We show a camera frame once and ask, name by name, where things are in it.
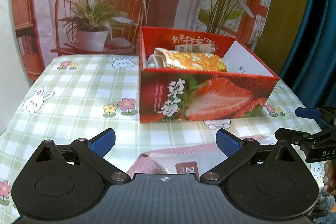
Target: wooden cabinet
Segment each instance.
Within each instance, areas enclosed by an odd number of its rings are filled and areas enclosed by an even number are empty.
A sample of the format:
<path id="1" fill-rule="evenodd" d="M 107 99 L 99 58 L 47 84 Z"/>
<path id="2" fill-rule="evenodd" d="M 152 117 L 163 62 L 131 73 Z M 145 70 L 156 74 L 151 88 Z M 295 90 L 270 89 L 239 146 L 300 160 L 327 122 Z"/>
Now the wooden cabinet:
<path id="1" fill-rule="evenodd" d="M 28 77 L 35 81 L 45 69 L 37 30 L 34 0 L 12 0 L 14 26 Z"/>

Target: pink flower print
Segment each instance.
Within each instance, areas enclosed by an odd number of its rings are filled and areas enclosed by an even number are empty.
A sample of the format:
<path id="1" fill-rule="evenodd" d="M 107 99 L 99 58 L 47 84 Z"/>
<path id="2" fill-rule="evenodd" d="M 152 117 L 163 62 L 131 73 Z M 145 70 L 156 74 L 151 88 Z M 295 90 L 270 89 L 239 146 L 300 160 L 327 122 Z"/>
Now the pink flower print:
<path id="1" fill-rule="evenodd" d="M 0 181 L 0 196 L 4 199 L 9 198 L 9 193 L 11 192 L 12 188 L 8 185 L 8 181 L 5 180 L 4 182 Z"/>
<path id="2" fill-rule="evenodd" d="M 118 106 L 120 106 L 120 110 L 124 110 L 120 112 L 120 114 L 124 116 L 132 116 L 139 112 L 139 110 L 135 109 L 134 99 L 123 98 L 120 102 L 118 102 Z"/>
<path id="3" fill-rule="evenodd" d="M 265 105 L 265 108 L 267 109 L 268 112 L 275 113 L 274 106 L 271 106 L 270 104 L 267 104 L 267 105 Z"/>
<path id="4" fill-rule="evenodd" d="M 70 61 L 66 61 L 66 62 L 62 62 L 62 63 L 61 63 L 61 67 L 67 67 L 67 66 L 69 66 L 69 65 L 71 65 L 71 62 L 70 62 Z"/>
<path id="5" fill-rule="evenodd" d="M 135 108 L 135 100 L 123 98 L 120 102 L 118 102 L 118 106 L 120 106 L 121 110 L 129 110 Z"/>

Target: table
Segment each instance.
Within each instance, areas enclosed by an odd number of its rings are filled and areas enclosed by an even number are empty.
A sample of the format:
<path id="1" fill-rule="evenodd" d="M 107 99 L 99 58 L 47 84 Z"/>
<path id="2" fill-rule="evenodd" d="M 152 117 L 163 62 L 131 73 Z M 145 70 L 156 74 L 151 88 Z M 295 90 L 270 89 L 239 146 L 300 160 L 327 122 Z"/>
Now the table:
<path id="1" fill-rule="evenodd" d="M 281 80 L 260 117 L 211 123 L 140 124 L 136 111 L 139 107 L 138 58 L 132 57 L 134 65 L 130 68 L 115 68 L 112 57 L 70 55 L 51 62 L 0 136 L 0 182 L 6 180 L 11 186 L 43 140 L 69 144 L 80 137 L 90 139 L 106 128 L 115 130 L 116 143 L 104 158 L 123 171 L 130 168 L 140 153 L 148 150 L 214 142 L 216 125 L 224 124 L 240 138 L 270 136 L 281 127 L 309 133 L 320 131 L 314 120 L 295 116 L 295 109 L 303 105 Z M 29 111 L 29 107 L 23 110 L 24 102 L 28 104 L 39 87 L 44 87 L 44 92 L 38 96 L 46 97 L 41 108 L 38 105 L 35 113 Z M 123 98 L 135 100 L 134 115 L 122 115 L 120 107 L 115 112 L 111 109 L 112 104 L 117 105 Z M 323 185 L 322 179 L 318 179 L 318 183 Z M 0 199 L 0 223 L 11 223 L 17 216 L 11 197 Z"/>

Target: red cardboard box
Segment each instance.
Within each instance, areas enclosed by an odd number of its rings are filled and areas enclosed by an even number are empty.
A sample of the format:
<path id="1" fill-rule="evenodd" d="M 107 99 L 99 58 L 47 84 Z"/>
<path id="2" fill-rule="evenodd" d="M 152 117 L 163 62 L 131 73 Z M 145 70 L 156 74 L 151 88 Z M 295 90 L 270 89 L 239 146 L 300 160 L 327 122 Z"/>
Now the red cardboard box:
<path id="1" fill-rule="evenodd" d="M 156 47 L 223 58 L 228 72 L 148 68 Z M 140 122 L 199 121 L 257 116 L 279 77 L 235 38 L 189 30 L 141 27 Z"/>

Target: barcode label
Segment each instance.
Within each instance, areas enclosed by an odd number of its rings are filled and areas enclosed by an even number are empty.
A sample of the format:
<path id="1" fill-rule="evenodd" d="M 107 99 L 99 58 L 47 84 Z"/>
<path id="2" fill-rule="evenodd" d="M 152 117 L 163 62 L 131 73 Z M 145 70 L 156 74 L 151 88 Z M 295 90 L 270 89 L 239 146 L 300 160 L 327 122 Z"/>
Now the barcode label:
<path id="1" fill-rule="evenodd" d="M 215 54 L 215 44 L 202 45 L 176 45 L 175 51 L 178 52 L 193 52 L 193 53 L 210 53 Z"/>

